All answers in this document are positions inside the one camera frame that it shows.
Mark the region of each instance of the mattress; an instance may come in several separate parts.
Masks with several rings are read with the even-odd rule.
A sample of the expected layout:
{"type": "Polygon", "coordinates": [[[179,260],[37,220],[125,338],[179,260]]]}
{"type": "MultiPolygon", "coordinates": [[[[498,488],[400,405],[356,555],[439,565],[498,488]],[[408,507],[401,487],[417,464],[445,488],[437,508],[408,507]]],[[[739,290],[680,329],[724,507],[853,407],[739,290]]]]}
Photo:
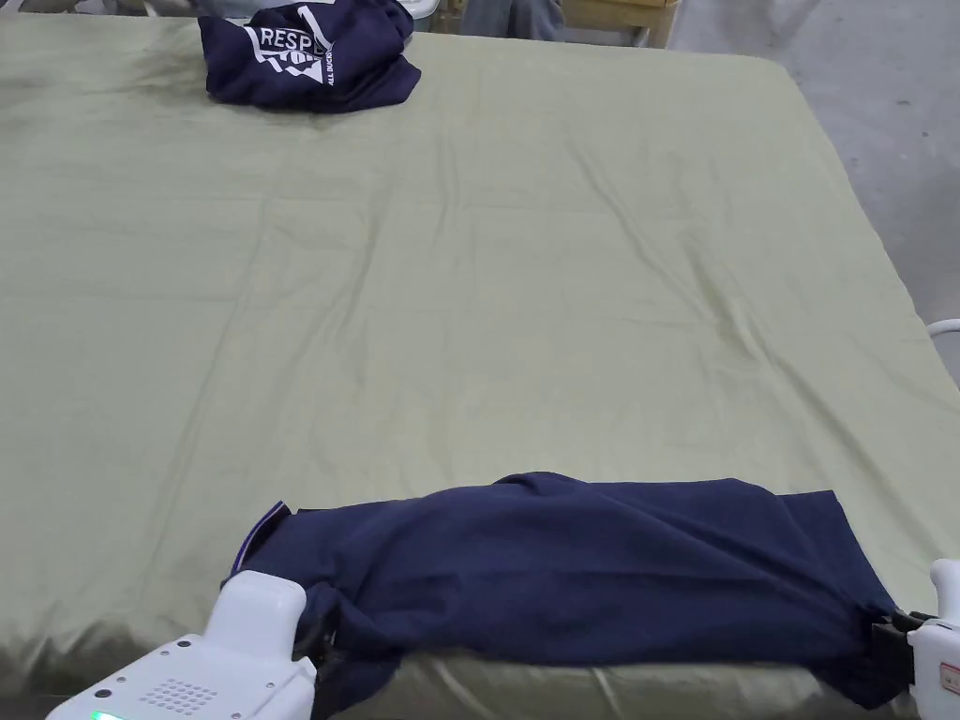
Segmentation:
{"type": "MultiPolygon", "coordinates": [[[[189,20],[0,22],[2,693],[201,630],[278,499],[529,469],[834,489],[932,610],[960,396],[787,75],[457,36],[407,55],[407,103],[314,117],[211,102],[189,20]]],[[[861,714],[796,668],[454,654],[348,715],[718,709],[861,714]]]]}

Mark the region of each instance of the concrete floor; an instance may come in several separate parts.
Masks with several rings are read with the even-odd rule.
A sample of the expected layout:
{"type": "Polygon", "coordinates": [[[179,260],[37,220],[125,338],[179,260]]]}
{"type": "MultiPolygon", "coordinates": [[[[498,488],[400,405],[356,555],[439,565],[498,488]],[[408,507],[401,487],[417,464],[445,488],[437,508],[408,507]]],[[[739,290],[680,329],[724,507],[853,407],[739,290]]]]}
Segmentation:
{"type": "MultiPolygon", "coordinates": [[[[683,0],[670,47],[774,60],[800,86],[918,314],[960,317],[957,0],[683,0]]],[[[960,334],[937,347],[960,383],[960,334]]]]}

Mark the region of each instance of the folded navy t-shirt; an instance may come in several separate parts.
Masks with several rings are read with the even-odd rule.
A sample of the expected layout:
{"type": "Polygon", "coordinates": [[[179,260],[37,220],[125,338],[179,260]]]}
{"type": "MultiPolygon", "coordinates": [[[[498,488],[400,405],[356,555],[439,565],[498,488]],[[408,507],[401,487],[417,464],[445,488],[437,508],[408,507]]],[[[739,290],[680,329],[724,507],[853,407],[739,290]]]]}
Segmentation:
{"type": "Polygon", "coordinates": [[[323,0],[200,17],[206,90],[259,108],[349,112],[402,103],[420,79],[403,57],[413,18],[396,0],[323,0]]]}
{"type": "Polygon", "coordinates": [[[871,623],[894,603],[832,492],[531,472],[292,516],[277,505],[241,569],[302,585],[301,634],[336,633],[327,711],[372,695],[405,653],[447,648],[537,665],[803,665],[866,708],[905,689],[871,660],[871,623]]]}

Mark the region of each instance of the white cable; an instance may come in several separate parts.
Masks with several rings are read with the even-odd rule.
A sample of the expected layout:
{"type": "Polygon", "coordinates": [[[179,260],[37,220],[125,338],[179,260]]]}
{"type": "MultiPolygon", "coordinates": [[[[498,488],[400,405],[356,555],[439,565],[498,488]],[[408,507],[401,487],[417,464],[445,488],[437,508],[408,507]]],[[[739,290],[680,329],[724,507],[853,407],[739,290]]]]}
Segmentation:
{"type": "Polygon", "coordinates": [[[960,318],[938,320],[936,323],[930,323],[926,327],[926,331],[930,334],[931,338],[935,338],[937,335],[943,335],[946,332],[960,332],[960,318]]]}

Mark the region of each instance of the wrinkle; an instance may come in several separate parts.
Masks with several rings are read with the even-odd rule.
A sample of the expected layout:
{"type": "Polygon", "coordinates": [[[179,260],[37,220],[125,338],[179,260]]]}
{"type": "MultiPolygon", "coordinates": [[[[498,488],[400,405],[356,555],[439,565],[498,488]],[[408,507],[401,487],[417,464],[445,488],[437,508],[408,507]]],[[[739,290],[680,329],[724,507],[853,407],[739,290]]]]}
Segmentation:
{"type": "Polygon", "coordinates": [[[584,152],[584,149],[572,133],[568,134],[567,140],[566,147],[570,155],[575,160],[577,167],[580,169],[581,174],[596,197],[603,203],[620,225],[620,229],[630,245],[634,257],[653,270],[656,276],[662,278],[667,287],[673,288],[675,294],[686,303],[690,310],[700,316],[706,315],[707,310],[690,296],[690,293],[680,279],[671,273],[666,264],[655,256],[650,247],[652,245],[650,236],[640,230],[634,222],[623,200],[618,196],[616,188],[604,182],[603,174],[600,169],[596,167],[595,161],[588,153],[584,152]]]}
{"type": "Polygon", "coordinates": [[[270,177],[267,190],[264,192],[260,200],[260,205],[257,212],[256,241],[253,244],[253,249],[250,253],[250,259],[240,282],[240,290],[237,294],[236,300],[233,303],[233,307],[230,310],[227,321],[224,323],[224,329],[221,332],[220,337],[217,339],[217,344],[214,347],[210,365],[207,368],[203,381],[201,382],[200,389],[197,392],[197,397],[193,403],[193,406],[190,408],[190,412],[187,415],[187,421],[183,427],[183,431],[180,433],[180,437],[177,440],[173,459],[167,469],[166,476],[161,484],[160,494],[156,500],[156,509],[154,510],[149,521],[150,525],[157,524],[159,527],[155,532],[148,531],[144,536],[145,541],[148,542],[151,547],[149,548],[149,551],[143,553],[147,560],[142,566],[140,566],[138,577],[133,583],[135,589],[132,591],[132,593],[136,598],[136,602],[145,602],[144,595],[149,589],[149,583],[151,582],[151,579],[155,577],[154,570],[157,565],[160,549],[163,547],[164,541],[172,532],[171,521],[173,519],[175,510],[179,506],[180,497],[183,493],[183,486],[186,482],[187,475],[189,474],[189,470],[193,463],[194,455],[197,451],[197,443],[201,430],[203,429],[203,422],[206,417],[210,397],[213,393],[214,379],[217,376],[218,370],[223,364],[224,357],[226,356],[228,340],[235,331],[235,328],[239,324],[240,320],[244,317],[245,311],[249,307],[254,294],[252,288],[253,268],[255,267],[256,259],[260,255],[269,230],[267,211],[270,203],[276,197],[277,186],[279,184],[284,167],[286,167],[290,157],[293,156],[293,154],[300,148],[300,144],[304,139],[304,131],[305,124],[300,129],[298,142],[291,143],[287,148],[287,151],[277,162],[274,172],[270,177]]]}

